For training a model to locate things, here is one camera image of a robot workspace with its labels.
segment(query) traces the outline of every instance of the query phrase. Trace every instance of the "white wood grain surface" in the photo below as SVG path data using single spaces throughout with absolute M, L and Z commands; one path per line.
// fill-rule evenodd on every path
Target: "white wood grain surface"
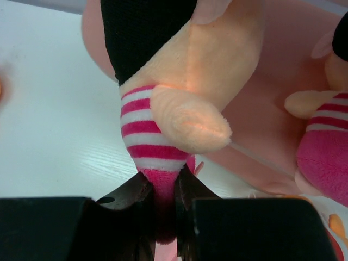
M 120 135 L 117 86 L 88 56 L 81 16 L 0 0 L 0 197 L 90 196 L 136 170 Z M 200 179 L 221 196 L 247 184 L 206 162 Z

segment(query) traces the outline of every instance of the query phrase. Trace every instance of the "pink plush fabric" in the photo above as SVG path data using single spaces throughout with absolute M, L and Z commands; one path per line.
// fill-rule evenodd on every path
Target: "pink plush fabric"
M 121 134 L 136 168 L 153 184 L 156 206 L 156 240 L 167 244 L 175 238 L 175 180 L 189 154 L 172 146 L 153 120 L 150 98 L 155 85 L 142 86 L 121 98 Z
M 297 91 L 328 89 L 325 60 L 311 54 L 341 17 L 302 0 L 266 2 L 259 65 L 223 112 L 234 144 L 207 156 L 262 191 L 298 194 L 296 151 L 307 121 L 290 115 L 284 100 Z
M 308 121 L 297 163 L 314 187 L 348 206 L 348 93 L 333 97 Z
M 348 132 L 306 133 L 297 153 L 303 175 L 325 195 L 348 207 Z

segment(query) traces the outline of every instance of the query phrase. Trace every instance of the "pink and white stripes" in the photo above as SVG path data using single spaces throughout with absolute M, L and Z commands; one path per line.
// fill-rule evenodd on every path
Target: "pink and white stripes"
M 154 122 L 150 108 L 153 88 L 143 86 L 122 97 L 121 134 L 139 171 L 177 173 L 189 155 L 172 146 Z
M 306 131 L 348 131 L 348 92 L 322 105 L 309 120 Z

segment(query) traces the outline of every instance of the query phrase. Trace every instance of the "pink plush toy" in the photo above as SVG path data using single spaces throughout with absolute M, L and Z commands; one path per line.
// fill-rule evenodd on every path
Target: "pink plush toy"
M 315 46 L 312 57 L 328 55 L 325 73 L 330 91 L 300 91 L 285 108 L 308 119 L 297 151 L 295 180 L 306 193 L 324 194 L 348 207 L 348 13 L 330 37 Z
M 196 4 L 91 0 L 83 15 L 87 49 L 119 81 L 121 134 L 154 186 L 161 243 L 175 237 L 180 170 L 229 144 L 221 111 L 253 74 L 263 43 L 264 0 L 233 0 L 209 24 L 192 23 Z

